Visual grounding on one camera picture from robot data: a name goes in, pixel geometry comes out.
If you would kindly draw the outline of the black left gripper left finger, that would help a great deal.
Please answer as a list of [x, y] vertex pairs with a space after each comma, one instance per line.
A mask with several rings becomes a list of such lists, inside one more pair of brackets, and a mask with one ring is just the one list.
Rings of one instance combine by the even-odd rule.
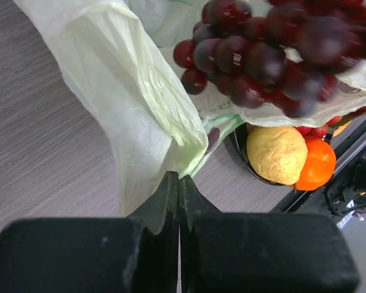
[[125, 218], [19, 219], [0, 232], [0, 292], [176, 292], [179, 178]]

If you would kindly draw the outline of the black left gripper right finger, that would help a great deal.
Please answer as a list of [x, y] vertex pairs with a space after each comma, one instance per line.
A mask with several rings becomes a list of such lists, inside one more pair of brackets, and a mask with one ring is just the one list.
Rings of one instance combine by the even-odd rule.
[[179, 182], [183, 292], [355, 292], [360, 276], [327, 217], [221, 212]]

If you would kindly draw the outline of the fake yellow lemon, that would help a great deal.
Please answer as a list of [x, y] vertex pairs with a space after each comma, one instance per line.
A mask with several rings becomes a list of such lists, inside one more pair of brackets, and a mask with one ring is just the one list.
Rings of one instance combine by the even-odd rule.
[[307, 145], [292, 126], [255, 127], [246, 141], [248, 160], [262, 178], [286, 186], [300, 178], [307, 159]]

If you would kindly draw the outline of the fake orange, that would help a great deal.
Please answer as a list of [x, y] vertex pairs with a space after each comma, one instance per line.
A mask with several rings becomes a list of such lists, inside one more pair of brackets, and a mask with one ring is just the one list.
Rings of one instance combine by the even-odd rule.
[[300, 178], [294, 185], [296, 190], [313, 191], [324, 186], [334, 174], [336, 155], [330, 144], [314, 137], [305, 137], [307, 159]]

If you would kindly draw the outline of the red yellow fake lychee bunch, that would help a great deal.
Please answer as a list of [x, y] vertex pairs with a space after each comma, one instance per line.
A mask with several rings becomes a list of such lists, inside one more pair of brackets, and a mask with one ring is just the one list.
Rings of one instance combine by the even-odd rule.
[[299, 126], [296, 129], [305, 136], [315, 136], [324, 139], [330, 128], [334, 130], [333, 136], [339, 135], [356, 117], [366, 114], [366, 106], [344, 116], [332, 117], [326, 124], [318, 128]]

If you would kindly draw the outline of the translucent yellow-green plastic bag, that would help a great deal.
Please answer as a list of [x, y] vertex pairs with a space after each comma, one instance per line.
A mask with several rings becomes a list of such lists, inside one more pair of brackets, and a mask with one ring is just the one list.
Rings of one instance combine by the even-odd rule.
[[203, 1], [34, 1], [17, 6], [50, 49], [62, 77], [100, 124], [120, 177], [120, 213], [146, 201], [167, 171], [196, 175], [217, 146], [244, 123], [321, 126], [366, 106], [366, 61], [340, 80], [357, 88], [291, 119], [264, 104], [233, 105], [209, 85], [186, 94], [173, 47], [191, 36]]

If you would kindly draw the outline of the dark fake grape bunch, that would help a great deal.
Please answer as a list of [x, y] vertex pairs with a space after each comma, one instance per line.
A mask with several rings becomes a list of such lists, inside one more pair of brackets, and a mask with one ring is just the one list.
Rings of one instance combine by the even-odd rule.
[[338, 75], [366, 60], [364, 1], [271, 1], [254, 16], [245, 1], [209, 1], [193, 35], [173, 50], [190, 95], [208, 83], [238, 107], [272, 103], [304, 117], [338, 91]]

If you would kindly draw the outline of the brown patterned ceramic plate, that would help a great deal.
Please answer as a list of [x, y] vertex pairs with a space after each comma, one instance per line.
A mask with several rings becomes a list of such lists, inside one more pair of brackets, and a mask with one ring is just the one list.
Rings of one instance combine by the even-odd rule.
[[[328, 144], [332, 144], [333, 138], [335, 136], [339, 135], [354, 119], [363, 115], [366, 115], [366, 106], [354, 112], [346, 114], [341, 120], [337, 119], [335, 123], [330, 123], [325, 135], [323, 136], [323, 140]], [[238, 152], [244, 166], [256, 179], [265, 184], [269, 184], [271, 186], [285, 186], [285, 184], [276, 183], [274, 181], [270, 181], [261, 177], [253, 169], [250, 161], [248, 160], [248, 155], [246, 151], [246, 140], [250, 132], [251, 131], [249, 130], [247, 125], [241, 125], [235, 131], [233, 131], [232, 134], [229, 135], [229, 138], [235, 150]]]

